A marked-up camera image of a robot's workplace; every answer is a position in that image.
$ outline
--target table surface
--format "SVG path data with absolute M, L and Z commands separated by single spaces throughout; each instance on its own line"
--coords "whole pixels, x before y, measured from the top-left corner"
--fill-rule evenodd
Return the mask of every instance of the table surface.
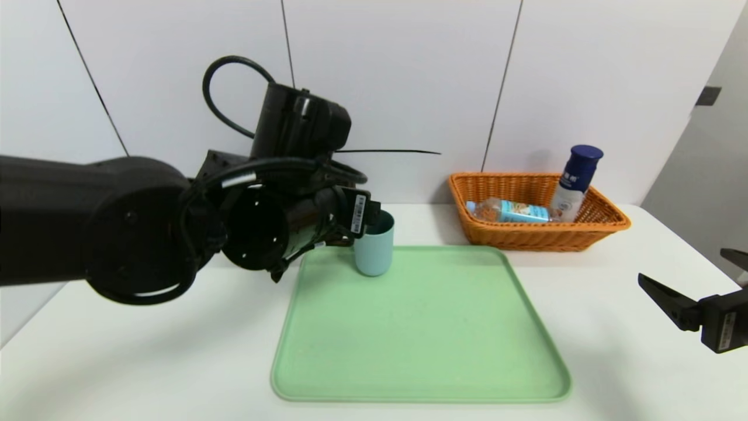
M 451 205 L 389 205 L 397 244 L 466 244 Z M 298 403 L 270 368 L 298 273 L 280 284 L 216 256 L 170 303 L 124 306 L 71 282 L 0 351 L 6 421 L 739 420 L 748 348 L 713 354 L 637 284 L 643 272 L 694 299 L 737 286 L 635 206 L 631 229 L 585 252 L 507 252 L 571 372 L 540 405 Z

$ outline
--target light blue cup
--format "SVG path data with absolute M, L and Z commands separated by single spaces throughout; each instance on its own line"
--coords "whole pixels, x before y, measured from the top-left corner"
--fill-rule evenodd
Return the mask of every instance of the light blue cup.
M 395 219 L 380 211 L 379 221 L 367 227 L 367 233 L 353 244 L 356 267 L 364 275 L 379 276 L 392 265 L 392 248 L 395 241 Z

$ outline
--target water bottle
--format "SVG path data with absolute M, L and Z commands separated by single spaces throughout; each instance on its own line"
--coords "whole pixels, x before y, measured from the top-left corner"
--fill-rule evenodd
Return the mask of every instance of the water bottle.
M 576 145 L 571 149 L 571 157 L 551 200 L 551 209 L 559 213 L 560 222 L 574 222 L 577 219 L 589 183 L 592 182 L 592 176 L 602 157 L 603 151 L 594 146 Z
M 488 198 L 483 202 L 466 202 L 465 207 L 477 219 L 486 222 L 545 223 L 558 222 L 557 211 L 544 206 Z

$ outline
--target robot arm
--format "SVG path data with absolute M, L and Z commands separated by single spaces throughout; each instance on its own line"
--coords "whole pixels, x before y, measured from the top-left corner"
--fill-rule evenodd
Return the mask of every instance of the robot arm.
M 720 255 L 748 270 L 748 253 L 721 249 Z M 702 343 L 715 353 L 748 345 L 748 289 L 712 295 L 698 302 L 639 274 L 639 286 L 680 330 L 702 330 Z
M 203 81 L 222 121 L 210 78 L 237 62 L 262 69 L 230 56 Z M 257 134 L 245 130 L 250 157 L 209 151 L 195 179 L 141 157 L 90 165 L 0 157 L 0 286 L 86 279 L 117 302 L 155 304 L 187 291 L 218 251 L 278 282 L 316 244 L 350 246 L 379 203 L 352 188 L 365 175 L 332 160 L 348 113 L 269 82 Z

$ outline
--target wicker basket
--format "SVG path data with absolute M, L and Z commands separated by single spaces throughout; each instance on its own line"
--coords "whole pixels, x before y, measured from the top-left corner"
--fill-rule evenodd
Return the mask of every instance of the wicker basket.
M 465 202 L 489 197 L 548 206 L 560 174 L 462 172 L 450 176 L 460 223 L 468 240 L 499 249 L 576 252 L 631 226 L 631 221 L 590 187 L 574 223 L 496 223 L 476 219 Z

